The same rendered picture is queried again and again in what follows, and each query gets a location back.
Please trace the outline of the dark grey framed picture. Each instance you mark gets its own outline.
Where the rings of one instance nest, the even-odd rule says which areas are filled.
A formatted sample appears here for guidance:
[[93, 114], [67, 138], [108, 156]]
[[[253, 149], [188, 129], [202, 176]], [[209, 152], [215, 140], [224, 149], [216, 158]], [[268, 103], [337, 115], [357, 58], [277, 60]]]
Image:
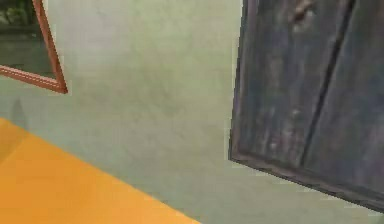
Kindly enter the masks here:
[[230, 160], [384, 213], [384, 0], [242, 0]]

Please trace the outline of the red-framed window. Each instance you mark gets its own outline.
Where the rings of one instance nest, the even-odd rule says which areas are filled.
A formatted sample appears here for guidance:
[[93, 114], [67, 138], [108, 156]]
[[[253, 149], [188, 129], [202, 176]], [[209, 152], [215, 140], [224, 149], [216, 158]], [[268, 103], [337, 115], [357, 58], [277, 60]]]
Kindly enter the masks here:
[[0, 76], [68, 92], [43, 0], [0, 0]]

